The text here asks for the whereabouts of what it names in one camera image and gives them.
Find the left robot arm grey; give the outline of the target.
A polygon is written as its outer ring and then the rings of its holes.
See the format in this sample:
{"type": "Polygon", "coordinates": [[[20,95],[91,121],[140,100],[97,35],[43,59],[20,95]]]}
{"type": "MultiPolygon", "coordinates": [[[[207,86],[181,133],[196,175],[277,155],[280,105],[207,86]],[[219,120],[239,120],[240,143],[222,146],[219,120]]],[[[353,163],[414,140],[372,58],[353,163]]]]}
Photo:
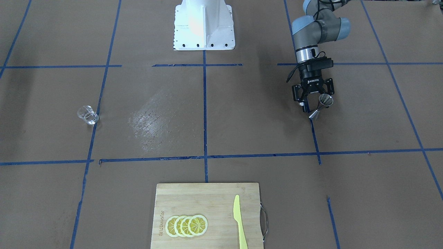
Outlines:
{"type": "Polygon", "coordinates": [[[332,58],[321,55],[318,46],[349,35],[350,21],[334,14],[347,3],[347,0],[306,0],[303,3],[305,15],[292,23],[297,65],[289,73],[287,81],[295,72],[299,73],[300,83],[293,85],[292,94],[304,112],[309,110],[309,94],[334,94],[332,80],[324,80],[322,76],[322,70],[332,68],[334,63],[332,58]]]}

